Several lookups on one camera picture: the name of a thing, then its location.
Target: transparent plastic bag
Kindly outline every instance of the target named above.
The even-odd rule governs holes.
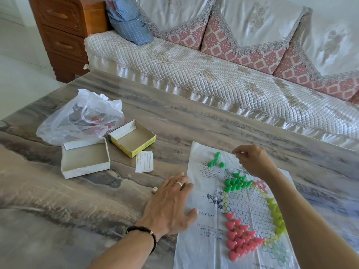
[[[124,122],[121,100],[110,101],[107,96],[86,89],[78,91],[74,99],[38,127],[38,137],[61,146],[72,140],[101,138]]]

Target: blue striped pillow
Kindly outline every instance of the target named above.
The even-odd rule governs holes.
[[[132,0],[106,0],[107,14],[117,33],[137,45],[153,40],[144,19]]]

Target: marble-patterned tabletop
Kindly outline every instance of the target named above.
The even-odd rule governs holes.
[[[154,170],[109,144],[111,168],[65,180],[61,148],[37,127],[77,89],[121,99],[127,121],[157,135]],[[186,172],[193,141],[230,152],[265,148],[299,192],[359,250],[359,154],[100,71],[92,71],[0,122],[0,250],[3,268],[84,268],[142,215],[151,189]],[[144,268],[172,268],[176,235],[159,241]]]

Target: red game piece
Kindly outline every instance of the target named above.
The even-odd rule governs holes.
[[[238,254],[234,251],[231,251],[229,253],[229,259],[233,262],[236,262],[238,260]]]
[[[251,237],[246,236],[246,235],[242,235],[242,237],[240,237],[240,238],[245,241],[245,244],[248,244],[249,240],[251,239]]]
[[[247,232],[246,232],[246,235],[249,236],[249,237],[251,237],[251,239],[254,238],[254,235],[255,235],[255,234],[256,234],[256,232],[255,232],[254,230],[252,230],[252,231],[247,231]]]
[[[259,246],[259,244],[257,242],[254,242],[252,240],[249,241],[248,245],[252,248],[253,251],[255,251],[257,249],[257,247]]]
[[[239,229],[243,229],[244,231],[247,231],[249,228],[249,225],[239,225]]]
[[[242,222],[242,219],[233,219],[232,221],[234,222],[234,225],[237,227]]]
[[[237,233],[236,236],[237,236],[237,237],[240,237],[240,236],[242,236],[244,230],[243,230],[243,229],[236,228],[236,229],[235,229],[235,232]]]
[[[232,221],[233,217],[234,217],[234,212],[230,213],[230,212],[227,212],[225,214],[225,217],[227,218],[228,221]]]
[[[242,248],[237,247],[237,248],[236,248],[236,253],[237,253],[238,257],[241,258],[241,257],[244,256],[244,254],[246,253],[246,251],[245,251],[244,249],[242,249]]]
[[[241,238],[236,238],[235,239],[236,243],[237,243],[237,247],[242,247],[242,245],[244,244],[245,240],[241,239]]]
[[[227,232],[227,238],[231,241],[234,241],[234,239],[236,238],[236,235],[237,233],[234,231],[234,232],[231,232],[231,231],[228,231]]]
[[[227,247],[230,250],[233,250],[236,247],[237,242],[236,241],[231,241],[231,240],[227,240]]]
[[[264,239],[264,238],[259,238],[259,237],[254,237],[254,238],[253,238],[253,241],[256,242],[256,243],[258,243],[259,245],[262,245],[263,242],[266,241],[266,239]]]
[[[247,254],[252,250],[252,248],[249,245],[242,245],[242,249],[244,249]]]
[[[231,229],[233,229],[233,227],[234,227],[234,222],[226,222],[225,226],[226,226],[229,230],[231,230]]]

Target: cardboard box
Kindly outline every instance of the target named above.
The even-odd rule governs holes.
[[[75,140],[62,145],[61,172],[65,179],[110,169],[105,138]]]
[[[156,140],[156,135],[136,120],[128,122],[108,135],[110,142],[130,158],[136,156]]]

